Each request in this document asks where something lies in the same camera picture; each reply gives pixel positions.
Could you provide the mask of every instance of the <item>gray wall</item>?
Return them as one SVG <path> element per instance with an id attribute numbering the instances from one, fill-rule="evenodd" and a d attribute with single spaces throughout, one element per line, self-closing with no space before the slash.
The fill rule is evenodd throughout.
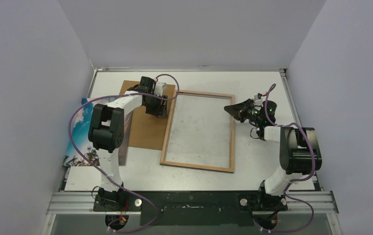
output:
<path id="1" fill-rule="evenodd" d="M 346 235 L 373 234 L 373 1 L 328 0 L 288 70 Z"/>
<path id="2" fill-rule="evenodd" d="M 0 1 L 0 235 L 40 232 L 91 74 L 56 0 Z"/>
<path id="3" fill-rule="evenodd" d="M 59 0 L 95 67 L 287 68 L 325 0 Z"/>

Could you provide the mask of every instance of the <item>red wire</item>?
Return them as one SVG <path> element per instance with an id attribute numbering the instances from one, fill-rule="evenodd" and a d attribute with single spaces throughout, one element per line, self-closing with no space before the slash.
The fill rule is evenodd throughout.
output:
<path id="1" fill-rule="evenodd" d="M 124 209 L 120 212 L 120 221 L 121 221 L 122 218 L 123 218 L 122 213 L 125 212 L 128 208 L 129 208 L 129 202 L 126 202 L 126 206 L 125 206 Z"/>
<path id="2" fill-rule="evenodd" d="M 276 206 L 276 210 L 277 210 L 277 211 L 279 210 L 277 206 Z M 275 214 L 275 217 L 273 217 L 273 219 L 277 218 L 277 214 L 278 214 L 278 213 Z"/>

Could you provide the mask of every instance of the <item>bolt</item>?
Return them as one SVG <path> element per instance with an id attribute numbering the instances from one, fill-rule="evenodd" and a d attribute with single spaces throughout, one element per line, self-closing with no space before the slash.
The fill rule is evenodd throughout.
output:
<path id="1" fill-rule="evenodd" d="M 242 199 L 240 200 L 240 205 L 242 205 L 242 206 L 246 206 L 246 205 L 247 205 L 247 199 L 242 198 Z"/>
<path id="2" fill-rule="evenodd" d="M 135 200 L 135 206 L 136 207 L 140 207 L 142 205 L 142 200 L 140 200 L 140 199 L 136 199 Z"/>

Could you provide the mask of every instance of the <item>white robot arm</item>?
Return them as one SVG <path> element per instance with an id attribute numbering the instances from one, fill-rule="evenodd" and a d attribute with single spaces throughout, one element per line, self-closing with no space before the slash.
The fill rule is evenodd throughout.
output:
<path id="1" fill-rule="evenodd" d="M 125 92 L 129 96 L 118 98 L 106 105 L 95 105 L 90 123 L 89 140 L 93 142 L 93 147 L 97 151 L 100 168 L 107 173 L 107 176 L 101 175 L 100 187 L 105 191 L 119 190 L 107 177 L 110 177 L 117 184 L 123 185 L 119 173 L 118 151 L 124 137 L 125 115 L 144 105 L 146 106 L 146 113 L 165 117 L 166 101 L 156 98 L 167 98 L 166 95 L 163 96 L 165 89 L 166 83 L 156 83 L 151 78 L 142 77 L 138 86 Z M 153 96 L 130 95 L 139 92 L 153 94 Z"/>
<path id="2" fill-rule="evenodd" d="M 288 126 L 273 126 L 277 104 L 273 101 L 263 101 L 262 94 L 254 99 L 225 106 L 224 110 L 240 122 L 249 120 L 249 123 L 257 129 L 258 139 L 274 141 L 280 145 L 280 166 L 272 176 L 262 182 L 261 186 L 265 194 L 281 196 L 293 179 L 299 179 L 307 175 L 312 169 L 312 156 L 307 148 L 300 130 Z M 322 157 L 316 139 L 315 129 L 303 128 L 309 142 L 312 144 L 316 166 L 319 170 L 322 165 Z"/>

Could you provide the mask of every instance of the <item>cardboard sheet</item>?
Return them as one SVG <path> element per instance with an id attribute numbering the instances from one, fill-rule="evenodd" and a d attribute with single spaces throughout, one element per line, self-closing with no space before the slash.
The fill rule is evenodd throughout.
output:
<path id="1" fill-rule="evenodd" d="M 123 82 L 120 94 L 124 94 L 128 88 L 139 84 L 138 81 Z M 175 85 L 168 85 L 163 94 L 169 98 L 173 97 Z M 169 107 L 172 101 L 168 101 L 166 111 L 169 113 Z M 165 138 L 167 117 L 156 117 L 145 113 L 146 107 L 136 108 L 132 114 L 132 125 L 130 127 L 129 147 L 148 148 L 162 150 L 163 140 Z"/>

